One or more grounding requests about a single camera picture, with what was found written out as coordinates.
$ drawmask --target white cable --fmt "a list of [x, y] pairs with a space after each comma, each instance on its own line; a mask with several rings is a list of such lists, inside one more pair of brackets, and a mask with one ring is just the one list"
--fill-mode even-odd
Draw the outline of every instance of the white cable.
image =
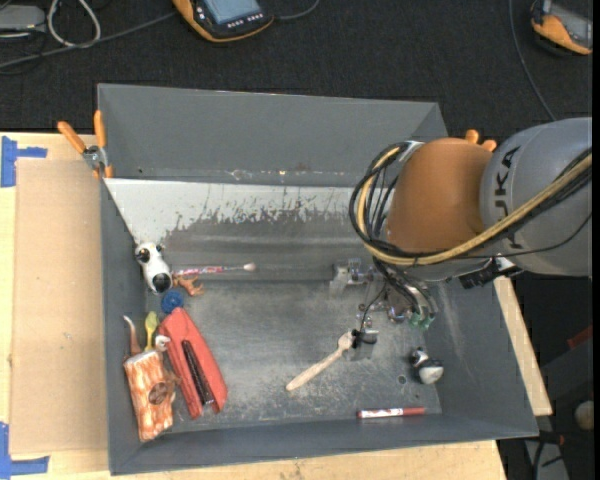
[[53, 27], [53, 17], [55, 15], [56, 11], [58, 10], [58, 4], [60, 3], [60, 0], [53, 0], [51, 2], [51, 7], [49, 8], [49, 12], [47, 13], [47, 26], [49, 27], [49, 32], [51, 33], [51, 35], [60, 44], [62, 44], [64, 46], [77, 46], [77, 47], [85, 47], [86, 48], [88, 46], [91, 46], [94, 42], [98, 41], [98, 39], [100, 39], [100, 36], [101, 36], [100, 22], [98, 21], [98, 18], [96, 17], [95, 13], [93, 12], [93, 9], [91, 9], [89, 4], [85, 0], [78, 0], [78, 2], [80, 2], [80, 5], [82, 5], [82, 7], [84, 7], [85, 11], [87, 11], [87, 13], [89, 14], [89, 17], [91, 18], [91, 21], [93, 21], [93, 24], [96, 28], [94, 37], [91, 41], [87, 41], [86, 43], [76, 44], [76, 43], [67, 41], [66, 39], [64, 39], [60, 35], [58, 35], [55, 28]]

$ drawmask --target device screen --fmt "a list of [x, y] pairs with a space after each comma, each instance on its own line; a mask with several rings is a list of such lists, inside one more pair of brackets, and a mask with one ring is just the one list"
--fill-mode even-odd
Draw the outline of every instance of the device screen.
[[204, 0], [204, 3], [218, 25], [262, 12], [256, 0]]

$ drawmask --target small black and white object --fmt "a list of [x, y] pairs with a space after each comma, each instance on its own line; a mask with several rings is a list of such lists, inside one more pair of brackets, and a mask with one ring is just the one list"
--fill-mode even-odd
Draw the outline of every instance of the small black and white object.
[[416, 369], [418, 377], [423, 384], [438, 382], [444, 373], [442, 361], [431, 359], [422, 347], [418, 347], [411, 354], [411, 364]]
[[160, 294], [173, 285], [169, 266], [162, 257], [162, 246], [153, 242], [143, 242], [135, 249], [136, 261], [142, 267], [144, 279], [149, 289]]

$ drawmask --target black carpet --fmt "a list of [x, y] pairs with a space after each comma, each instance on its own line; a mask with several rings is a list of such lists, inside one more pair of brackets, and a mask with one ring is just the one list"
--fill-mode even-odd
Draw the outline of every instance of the black carpet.
[[[475, 128], [498, 142], [541, 123], [592, 115], [593, 55], [565, 55], [539, 41], [530, 26], [534, 0], [319, 0], [301, 18], [223, 45], [202, 39], [170, 0], [87, 1], [105, 38], [167, 17], [61, 53], [48, 35], [0, 39], [1, 131], [53, 132], [66, 120], [79, 133], [92, 133], [101, 82], [433, 101], [450, 135]], [[289, 16], [316, 0], [259, 1]], [[593, 0], [553, 1], [593, 20]], [[51, 0], [14, 3], [46, 11]], [[92, 37], [76, 0], [62, 4], [54, 23], [73, 42]], [[378, 149], [394, 139], [378, 137]], [[543, 281], [525, 274], [516, 285], [541, 366], [592, 320], [589, 280], [554, 283], [551, 291]], [[579, 295], [571, 297], [572, 290]], [[564, 300], [559, 314], [548, 309], [547, 298]], [[503, 443], [503, 461], [510, 479], [525, 478], [519, 475], [528, 474], [529, 465], [514, 445]], [[585, 472], [572, 468], [572, 480], [593, 478], [592, 448], [583, 453]], [[513, 464], [517, 456], [520, 470]]]

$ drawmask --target wooden spoon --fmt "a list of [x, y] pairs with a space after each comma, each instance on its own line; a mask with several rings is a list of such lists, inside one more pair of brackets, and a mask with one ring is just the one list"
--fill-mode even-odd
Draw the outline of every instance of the wooden spoon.
[[287, 384], [287, 391], [293, 391], [296, 388], [299, 388], [306, 382], [313, 379], [320, 372], [324, 371], [331, 364], [333, 364], [337, 359], [339, 359], [342, 354], [344, 354], [345, 350], [348, 350], [353, 345], [353, 335], [351, 331], [345, 332], [340, 338], [338, 338], [338, 348], [335, 352], [332, 352], [327, 357], [325, 357], [322, 361], [314, 364], [313, 366], [307, 368], [300, 375], [294, 378], [289, 384]]

